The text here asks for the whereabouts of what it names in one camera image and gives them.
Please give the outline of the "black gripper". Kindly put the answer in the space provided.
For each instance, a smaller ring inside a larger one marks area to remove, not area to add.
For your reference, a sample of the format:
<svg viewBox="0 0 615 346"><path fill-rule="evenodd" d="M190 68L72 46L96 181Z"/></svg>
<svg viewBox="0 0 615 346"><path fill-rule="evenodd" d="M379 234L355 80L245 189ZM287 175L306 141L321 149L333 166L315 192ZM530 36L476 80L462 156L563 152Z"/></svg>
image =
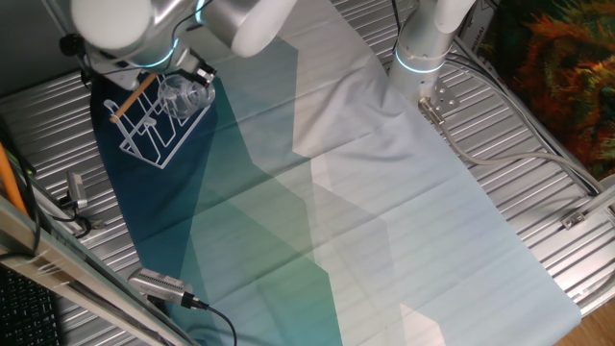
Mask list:
<svg viewBox="0 0 615 346"><path fill-rule="evenodd" d="M189 76L194 83L208 87L215 79L216 74L217 70L212 66L206 62L198 62Z"/></svg>

